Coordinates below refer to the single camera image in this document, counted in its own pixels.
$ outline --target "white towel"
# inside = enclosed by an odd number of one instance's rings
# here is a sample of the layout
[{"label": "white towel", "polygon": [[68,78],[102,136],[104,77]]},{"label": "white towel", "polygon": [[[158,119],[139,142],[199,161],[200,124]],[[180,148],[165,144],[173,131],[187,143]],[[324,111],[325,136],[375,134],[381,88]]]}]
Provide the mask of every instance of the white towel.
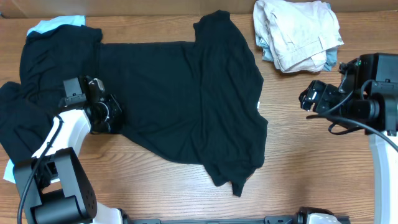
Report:
[{"label": "white towel", "polygon": [[318,72],[325,51],[344,44],[336,14],[324,2],[258,0],[253,18],[256,36],[268,43],[282,72]]}]

